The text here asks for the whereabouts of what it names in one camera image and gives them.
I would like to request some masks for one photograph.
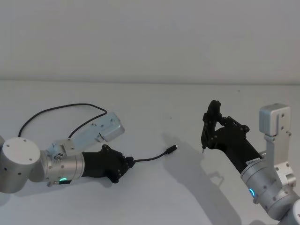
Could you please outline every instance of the blue led light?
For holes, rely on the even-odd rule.
[[[254,197],[255,196],[254,190],[252,190],[251,188],[249,188],[249,191],[250,191],[251,195]]]

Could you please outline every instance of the black cable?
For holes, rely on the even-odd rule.
[[[27,126],[34,118],[36,118],[37,116],[39,116],[39,115],[41,115],[41,114],[43,114],[43,113],[52,111],[52,110],[61,109],[61,108],[67,108],[67,107],[72,107],[72,106],[78,106],[78,105],[92,106],[92,107],[94,107],[94,108],[97,108],[97,109],[103,111],[104,113],[103,113],[103,114],[100,114],[100,115],[98,115],[98,116],[96,116],[96,117],[94,117],[94,118],[92,118],[92,119],[90,119],[90,120],[88,120],[88,121],[86,121],[85,123],[83,123],[82,125],[80,125],[79,127],[77,127],[77,128],[69,135],[68,138],[71,138],[72,135],[73,135],[77,130],[79,130],[80,128],[82,128],[84,125],[88,124],[89,122],[93,121],[94,119],[97,119],[97,118],[99,118],[99,117],[104,116],[104,115],[107,114],[107,111],[106,111],[105,109],[100,108],[100,107],[98,107],[98,106],[96,106],[96,105],[93,105],[93,104],[89,104],[89,103],[75,103],[75,104],[62,105],[62,106],[57,106],[57,107],[53,107],[53,108],[50,108],[50,109],[45,109],[45,110],[40,111],[40,112],[38,112],[37,114],[35,114],[34,116],[32,116],[29,120],[27,120],[27,121],[24,123],[24,125],[21,127],[21,129],[20,129],[20,131],[19,131],[18,137],[21,137],[24,128],[25,128],[25,127],[26,127],[26,126]]]
[[[177,145],[173,145],[172,147],[168,148],[164,153],[160,154],[159,156],[156,156],[156,157],[153,157],[153,158],[137,159],[137,160],[134,160],[133,162],[138,163],[138,162],[152,161],[152,160],[158,159],[158,158],[160,158],[160,157],[162,157],[166,154],[170,154],[170,153],[174,152],[177,148],[178,148]]]

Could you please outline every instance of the white table surface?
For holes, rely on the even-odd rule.
[[[167,157],[136,164],[118,184],[105,178],[81,178],[49,188],[28,181],[20,192],[0,195],[0,221],[7,225],[276,224],[252,203],[239,173],[221,151],[202,154],[202,117],[211,100],[220,100],[221,113],[248,125],[248,140],[262,151],[266,143],[258,131],[259,108],[275,102],[292,106],[289,159],[300,179],[299,97],[299,86],[0,81],[4,139],[17,136],[21,125],[43,109],[87,102],[121,119],[126,131],[109,145],[126,156],[153,157],[179,145]],[[84,106],[50,112],[34,120],[23,136],[46,149],[97,114]],[[88,151],[99,149],[101,144]]]

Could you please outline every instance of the silver cylindrical joint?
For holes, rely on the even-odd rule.
[[[20,191],[39,158],[40,151],[32,141],[20,137],[5,141],[0,153],[0,192]]]
[[[54,160],[47,151],[41,151],[41,159],[32,170],[29,179],[33,182],[75,180],[82,176],[84,158],[80,153],[62,160]]]
[[[278,185],[264,159],[246,167],[241,178],[254,197],[254,203],[260,203],[272,219],[281,220],[299,199],[290,186]]]

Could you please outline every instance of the white wall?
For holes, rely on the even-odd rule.
[[[299,0],[9,0],[0,78],[300,83]]]

